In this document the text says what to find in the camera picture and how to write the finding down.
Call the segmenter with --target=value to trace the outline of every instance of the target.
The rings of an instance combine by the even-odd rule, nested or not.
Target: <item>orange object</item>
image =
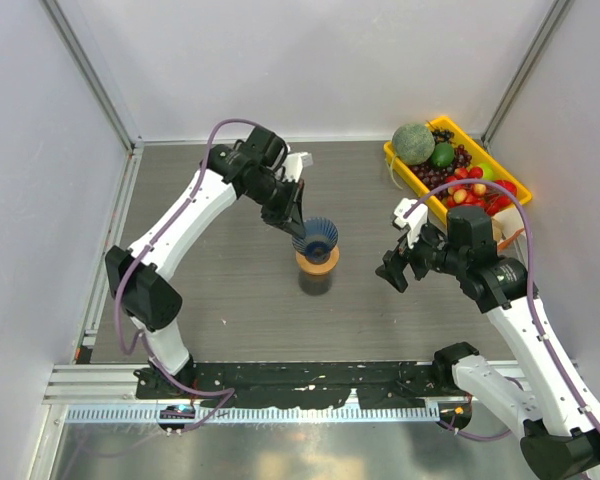
[[[522,232],[524,232],[524,228],[516,230],[516,232],[513,235],[507,238],[504,242],[498,244],[498,252],[502,252],[505,248],[511,245],[515,241],[515,239],[520,236]]]
[[[316,265],[315,263],[311,263],[307,260],[307,257],[301,255],[296,252],[296,262],[298,262],[298,266],[302,269],[303,272],[309,275],[326,275],[331,270],[336,268],[338,264],[338,260],[340,260],[340,249],[336,245],[336,247],[331,250],[331,255],[329,256],[329,260],[326,262]]]

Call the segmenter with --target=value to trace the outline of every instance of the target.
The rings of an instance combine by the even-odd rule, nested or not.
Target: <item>wire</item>
[[[533,251],[533,233],[531,231],[531,222],[529,220],[527,213],[524,211],[524,208],[522,207],[522,205],[520,204],[520,202],[518,201],[518,199],[516,198],[515,195],[513,195],[511,192],[509,192],[506,188],[502,187],[501,185],[498,185],[497,183],[490,182],[490,181],[483,180],[483,179],[466,178],[466,179],[462,179],[462,180],[454,180],[453,182],[445,183],[444,185],[440,185],[439,187],[434,188],[433,190],[429,191],[427,194],[425,194],[421,198],[419,198],[418,201],[416,203],[414,203],[413,206],[407,211],[407,213],[404,214],[404,218],[407,218],[409,215],[411,215],[416,208],[418,208],[420,205],[424,204],[433,195],[440,193],[449,187],[455,187],[455,186],[460,186],[460,185],[470,185],[470,184],[475,184],[475,183],[484,184],[487,187],[493,188],[493,189],[499,191],[500,193],[504,194],[507,198],[509,198],[511,200],[511,202],[513,202],[513,205],[516,207],[516,209],[520,213],[520,217],[522,218],[522,224],[524,226],[525,231],[527,232],[527,255],[528,255],[527,304],[529,306],[529,313],[531,314],[531,318],[533,320],[534,326],[538,330],[540,337],[544,337],[544,335],[546,334],[546,330],[544,329],[544,326],[542,325],[542,321],[540,320],[540,316],[538,315],[538,311],[536,310],[536,305],[533,301],[533,293],[534,293],[533,292],[533,285],[534,285],[533,279],[535,277],[535,259],[534,259],[534,251]],[[578,403],[578,406],[580,407],[580,409],[582,409],[582,412],[584,412],[584,414],[587,416],[587,419],[591,422],[591,425],[593,425],[593,427],[596,429],[596,431],[600,434],[600,422],[598,422],[598,419],[590,411],[590,408],[588,407],[587,402],[584,400],[584,398],[578,391],[578,388],[573,383],[573,380],[571,380],[571,378],[569,377],[569,374],[567,373],[564,365],[560,361],[560,358],[558,358],[558,353],[556,352],[553,344],[551,343],[551,339],[550,338],[545,339],[544,345],[547,349],[547,352],[549,353],[549,356],[553,360],[553,363],[555,364],[556,368],[558,369],[558,372],[560,373],[562,380],[565,382],[565,384],[567,385],[567,388],[569,389],[569,391],[575,398],[576,402]]]
[[[129,347],[127,347],[125,345],[124,334],[122,332],[122,319],[121,319],[122,297],[124,295],[124,291],[127,288],[128,283],[129,283],[129,279],[131,278],[131,276],[133,275],[135,270],[138,268],[138,265],[140,265],[140,263],[142,262],[142,259],[153,249],[153,246],[158,242],[158,240],[160,240],[160,238],[165,234],[165,232],[167,232],[167,230],[169,230],[169,228],[176,222],[176,220],[180,217],[180,215],[182,215],[182,213],[187,209],[187,207],[194,201],[195,196],[197,195],[198,191],[200,190],[200,186],[202,185],[202,182],[204,181],[204,176],[207,171],[207,166],[209,164],[209,156],[211,154],[213,140],[215,139],[215,136],[218,133],[218,131],[220,130],[220,128],[222,128],[223,126],[230,124],[230,123],[242,123],[242,124],[246,124],[246,125],[251,125],[253,127],[260,126],[259,124],[252,122],[251,120],[245,120],[245,119],[240,119],[240,118],[230,118],[230,119],[221,121],[215,127],[213,127],[213,129],[211,130],[211,133],[209,134],[209,138],[207,140],[207,145],[205,148],[204,157],[202,159],[202,163],[200,164],[200,169],[198,171],[198,180],[196,181],[196,183],[193,187],[193,190],[189,194],[189,197],[180,205],[180,207],[178,207],[178,209],[173,213],[173,215],[171,217],[169,217],[169,219],[167,219],[167,221],[164,223],[164,225],[162,225],[162,227],[160,227],[160,229],[155,233],[155,235],[153,235],[153,237],[151,237],[149,239],[147,245],[145,245],[145,247],[140,251],[140,253],[136,256],[136,258],[133,260],[133,262],[131,262],[131,265],[126,270],[126,272],[122,276],[122,279],[120,280],[120,285],[118,286],[118,290],[117,290],[116,296],[115,296],[115,305],[114,305],[114,312],[113,312],[114,326],[115,326],[116,334],[118,337],[118,345],[119,345],[122,353],[124,353],[125,355],[131,355],[137,346],[138,340],[142,339],[142,344],[145,347],[145,349],[147,350],[147,353],[149,354],[149,359],[150,359],[151,363],[153,363],[153,365],[156,366],[156,368],[162,373],[162,375],[164,375],[164,377],[176,388],[179,388],[183,392],[190,393],[190,394],[200,396],[200,397],[224,396],[224,398],[218,402],[216,407],[214,409],[212,409],[211,412],[209,412],[207,415],[205,415],[205,417],[202,418],[199,422],[196,422],[192,425],[188,425],[187,427],[185,427],[184,431],[194,430],[194,429],[202,426],[209,418],[211,418],[211,416],[213,416],[218,411],[218,409],[220,409],[229,400],[229,398],[231,398],[233,396],[235,390],[233,388],[229,388],[229,389],[220,390],[220,391],[216,391],[216,392],[204,392],[204,391],[196,390],[196,389],[193,389],[193,388],[190,388],[188,386],[181,384],[167,371],[167,369],[164,367],[164,365],[162,365],[160,360],[158,358],[156,358],[155,353],[153,352],[153,350],[151,349],[151,346],[149,345],[146,335],[140,329],[137,329],[137,331],[135,332],[135,334],[133,335],[133,338],[131,340],[131,345]],[[286,144],[285,144],[284,151],[288,152]]]
[[[444,420],[440,420],[438,423],[450,432],[453,432],[454,434],[462,438],[466,438],[467,440],[472,440],[474,442],[495,442],[511,435],[511,430],[509,430],[508,428],[504,432],[494,435],[492,437],[483,437],[482,435],[475,435],[473,433],[463,432],[462,430],[453,426],[453,422],[455,421],[455,419],[456,416],[454,414],[453,417],[451,417],[451,423],[447,423]]]
[[[396,158],[398,158],[398,155],[394,153],[391,157],[391,164],[387,164],[387,168],[389,169],[389,176],[391,177],[391,181],[393,182],[393,184],[400,190],[404,190],[404,188],[402,188],[402,185],[398,183],[396,177],[393,175],[393,165],[396,163]]]
[[[124,355],[131,355],[135,351],[135,349],[136,349],[136,346],[138,344],[138,340],[142,340],[142,344],[143,344],[144,348],[147,350],[147,353],[149,354],[149,360],[151,361],[151,363],[153,363],[153,365],[156,366],[156,368],[160,371],[160,373],[162,373],[162,375],[164,375],[164,377],[173,386],[175,386],[176,388],[179,388],[183,392],[186,392],[186,393],[189,393],[189,394],[192,394],[192,395],[196,395],[198,397],[220,397],[220,396],[224,396],[218,402],[218,404],[207,415],[205,415],[199,421],[197,421],[195,423],[192,423],[190,425],[185,426],[181,430],[181,432],[189,432],[191,430],[195,430],[197,428],[200,428],[202,425],[204,425],[213,415],[216,414],[216,412],[219,409],[221,409],[227,403],[227,401],[229,401],[229,399],[235,393],[235,390],[233,388],[228,388],[228,389],[219,390],[219,391],[216,391],[216,392],[205,392],[205,391],[197,390],[197,389],[194,389],[194,388],[189,388],[189,387],[183,385],[178,380],[176,380],[167,371],[167,369],[160,362],[160,360],[158,360],[156,358],[155,353],[153,352],[153,350],[151,349],[151,346],[149,345],[149,342],[147,340],[146,335],[140,329],[136,329],[136,332],[134,333],[133,338],[131,339],[131,345],[129,347],[127,347],[126,344],[125,344],[125,342],[124,342],[124,334],[123,334],[123,331],[122,331],[122,318],[121,318],[122,297],[123,297],[125,289],[127,288],[128,283],[129,283],[129,279],[131,278],[131,276],[133,275],[133,273],[135,272],[135,270],[138,268],[138,265],[140,265],[140,262],[142,261],[142,259],[153,249],[153,246],[158,242],[158,240],[167,232],[167,230],[169,230],[169,228],[175,223],[175,221],[180,217],[180,215],[182,215],[182,213],[187,209],[187,207],[195,199],[195,196],[198,193],[198,191],[200,190],[200,186],[202,185],[202,182],[204,181],[204,176],[205,176],[205,173],[207,171],[207,166],[209,165],[209,156],[211,154],[211,147],[213,146],[213,140],[214,140],[216,134],[218,133],[218,131],[223,126],[228,125],[230,123],[242,123],[242,124],[245,124],[245,125],[251,125],[253,127],[259,127],[260,126],[259,124],[255,123],[255,122],[252,122],[251,120],[245,120],[245,119],[240,119],[240,118],[230,118],[230,119],[221,121],[215,127],[213,127],[213,129],[211,130],[211,133],[209,134],[209,138],[207,140],[207,145],[206,145],[206,148],[205,148],[204,157],[202,158],[202,163],[200,164],[200,169],[198,171],[199,172],[198,173],[198,180],[196,181],[196,184],[194,185],[193,190],[191,191],[191,194],[180,205],[180,207],[178,207],[178,209],[174,212],[174,214],[171,217],[169,217],[169,219],[156,232],[156,234],[149,239],[149,242],[147,243],[147,245],[145,245],[145,247],[140,251],[140,253],[133,260],[133,262],[131,262],[131,265],[129,266],[129,268],[127,269],[127,271],[122,276],[122,279],[120,280],[120,285],[118,286],[118,291],[116,292],[116,295],[115,295],[114,311],[113,311],[113,320],[114,320],[113,324],[115,326],[116,335],[118,337],[118,346],[120,347],[120,350],[122,351],[122,353]],[[285,157],[286,157],[286,154],[288,153],[288,151],[289,151],[288,147],[287,147],[287,145],[285,143],[285,145],[284,145],[284,155],[285,155]],[[193,416],[193,415],[190,415],[190,414],[177,413],[177,412],[170,412],[170,414],[171,415],[181,416],[183,418],[185,418],[185,417],[186,418],[191,418]],[[134,443],[130,447],[125,448],[124,450],[121,450],[121,451],[115,452],[115,453],[96,452],[94,450],[91,450],[90,448],[87,448],[86,445],[85,445],[86,440],[87,440],[87,436],[85,436],[78,443],[78,446],[76,447],[76,451],[73,453],[71,459],[69,460],[69,463],[68,463],[67,467],[65,468],[65,473],[63,474],[62,478],[63,479],[67,478],[67,475],[69,474],[69,472],[71,470],[71,467],[75,463],[75,461],[77,459],[77,456],[78,456],[78,453],[80,451],[84,451],[84,452],[86,452],[89,455],[92,455],[92,456],[95,456],[95,457],[100,457],[100,458],[116,458],[116,457],[120,457],[122,455],[126,455],[127,453],[129,453],[132,450],[136,449],[140,445],[142,445],[142,444],[148,442],[149,440],[153,439],[154,437],[156,437],[160,433],[161,432],[157,432],[157,433],[153,433],[151,435],[148,435],[147,437],[139,440],[138,442]]]
[[[517,379],[515,379],[513,377],[504,377],[504,378],[506,378],[510,382],[516,384],[516,386],[520,390],[524,390],[524,388],[522,388],[522,384]],[[472,400],[473,400],[473,396],[471,395],[470,400],[469,400],[469,406],[471,406]],[[453,426],[453,422],[455,421],[455,419],[456,419],[456,415],[454,413],[453,416],[451,417],[451,423],[447,423],[444,420],[440,420],[438,422],[438,425],[446,428],[450,432],[453,432],[455,435],[459,435],[462,438],[466,438],[468,440],[473,440],[474,442],[495,442],[497,440],[502,440],[503,438],[506,438],[511,434],[511,430],[509,430],[509,429],[506,429],[504,432],[499,433],[497,435],[493,435],[491,437],[483,437],[482,435],[475,435],[473,433],[463,432],[462,430],[455,428]]]

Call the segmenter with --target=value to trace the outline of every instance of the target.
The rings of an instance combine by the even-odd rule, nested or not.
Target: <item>green fruit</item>
[[[400,160],[407,165],[426,162],[436,148],[433,135],[420,123],[409,123],[398,128],[391,143]]]
[[[495,175],[495,173],[493,173],[493,169],[491,168],[491,165],[489,165],[486,162],[482,162],[476,166],[480,167],[482,169],[482,179],[483,180],[489,180],[490,182],[493,182],[493,180],[496,178],[496,175]]]
[[[430,160],[434,167],[444,168],[451,165],[454,158],[455,152],[451,144],[443,142],[436,145]]]

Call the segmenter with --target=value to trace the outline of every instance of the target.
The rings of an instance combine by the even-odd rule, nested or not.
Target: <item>tray of fruit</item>
[[[430,189],[463,178],[494,181],[523,205],[532,197],[522,183],[446,116],[426,126],[400,127],[392,141],[385,143],[384,151],[391,168],[420,197]],[[493,216],[510,208],[511,200],[484,184],[474,184],[446,189],[427,201],[429,209],[445,224],[447,210],[458,205],[478,205]]]

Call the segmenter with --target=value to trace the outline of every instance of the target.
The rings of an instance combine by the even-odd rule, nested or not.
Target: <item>blue bowl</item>
[[[304,222],[304,228],[304,238],[291,239],[293,248],[313,264],[325,263],[338,243],[338,229],[331,220],[324,217],[308,219]]]

